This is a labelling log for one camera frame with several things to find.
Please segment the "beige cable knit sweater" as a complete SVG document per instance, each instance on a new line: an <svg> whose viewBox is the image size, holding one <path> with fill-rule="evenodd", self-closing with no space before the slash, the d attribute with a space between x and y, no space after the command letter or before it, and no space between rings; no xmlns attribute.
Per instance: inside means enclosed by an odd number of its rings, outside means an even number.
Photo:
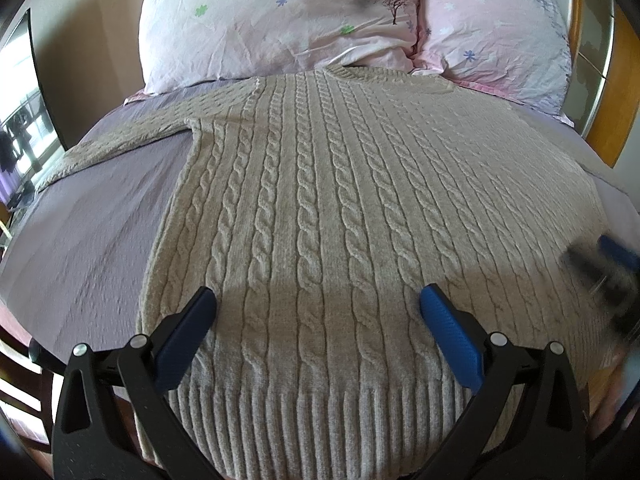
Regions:
<svg viewBox="0 0 640 480"><path fill-rule="evenodd" d="M439 76L327 67L177 102L66 153L53 179L190 130L146 266L149 332L201 286L215 327L168 398L235 479L415 471L466 399L420 318L452 302L585 382L605 319L562 253L608 229L613 171L559 123Z"/></svg>

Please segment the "lilac bed sheet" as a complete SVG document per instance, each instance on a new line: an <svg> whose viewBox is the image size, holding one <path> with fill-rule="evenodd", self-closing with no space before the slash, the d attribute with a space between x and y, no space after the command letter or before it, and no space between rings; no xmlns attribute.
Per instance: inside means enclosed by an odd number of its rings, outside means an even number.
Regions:
<svg viewBox="0 0 640 480"><path fill-rule="evenodd" d="M531 313L564 332L586 296L560 253L603 230L637 238L638 212L557 124L439 76L331 67L207 89L75 146L1 297L63 354L150 332L207 286L211 356L382 370L430 348L431 280L507 330Z"/></svg>

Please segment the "pink floral pillow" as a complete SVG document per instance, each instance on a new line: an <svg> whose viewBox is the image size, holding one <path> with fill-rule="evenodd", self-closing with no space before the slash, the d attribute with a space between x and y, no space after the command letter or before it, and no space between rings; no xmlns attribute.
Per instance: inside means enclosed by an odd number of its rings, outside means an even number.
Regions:
<svg viewBox="0 0 640 480"><path fill-rule="evenodd" d="M413 65L562 119L572 55L555 0L420 0Z"/></svg>

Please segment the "dark framed window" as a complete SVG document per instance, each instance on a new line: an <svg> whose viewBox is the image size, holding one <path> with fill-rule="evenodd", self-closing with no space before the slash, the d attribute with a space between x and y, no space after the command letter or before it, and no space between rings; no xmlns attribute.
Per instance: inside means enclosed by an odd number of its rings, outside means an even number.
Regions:
<svg viewBox="0 0 640 480"><path fill-rule="evenodd" d="M1 48L1 203L21 207L35 193L63 144L44 99L25 12Z"/></svg>

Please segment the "white floral pillow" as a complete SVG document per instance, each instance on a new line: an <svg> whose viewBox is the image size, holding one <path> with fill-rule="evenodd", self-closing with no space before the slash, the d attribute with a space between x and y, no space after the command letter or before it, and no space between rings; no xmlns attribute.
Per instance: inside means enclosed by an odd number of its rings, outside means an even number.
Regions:
<svg viewBox="0 0 640 480"><path fill-rule="evenodd" d="M328 65L412 69L418 0L143 0L147 94Z"/></svg>

